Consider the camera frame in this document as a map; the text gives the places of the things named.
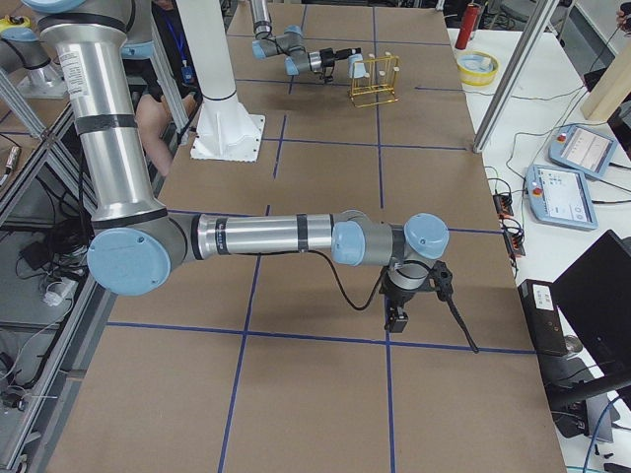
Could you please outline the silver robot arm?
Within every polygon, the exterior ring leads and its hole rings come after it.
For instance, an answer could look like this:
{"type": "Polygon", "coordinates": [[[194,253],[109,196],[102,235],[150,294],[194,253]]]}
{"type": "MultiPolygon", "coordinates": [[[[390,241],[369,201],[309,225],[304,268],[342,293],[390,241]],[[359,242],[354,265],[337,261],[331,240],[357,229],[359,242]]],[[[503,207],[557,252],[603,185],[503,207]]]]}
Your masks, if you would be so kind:
{"type": "Polygon", "coordinates": [[[359,73],[359,77],[364,74],[363,68],[354,66],[356,62],[364,59],[360,48],[346,48],[337,51],[332,48],[325,48],[308,52],[305,47],[303,31],[299,26],[289,26],[282,34],[275,35],[267,2],[250,1],[249,7],[254,34],[252,53],[255,58],[284,56],[285,70],[289,76],[299,76],[302,73],[311,72],[319,75],[325,84],[332,81],[332,73],[338,61],[348,61],[350,78],[354,78],[356,72],[359,73]]]}
{"type": "Polygon", "coordinates": [[[127,88],[122,50],[151,27],[140,1],[34,1],[41,37],[60,59],[74,124],[98,207],[89,245],[92,276],[104,288],[139,296],[181,264],[219,255],[314,253],[329,264],[376,265],[374,292],[386,298],[386,331],[401,332],[405,304],[419,292],[450,303],[452,273],[442,256],[449,230],[421,213],[403,225],[359,211],[265,217],[171,214],[152,189],[127,88]]]}

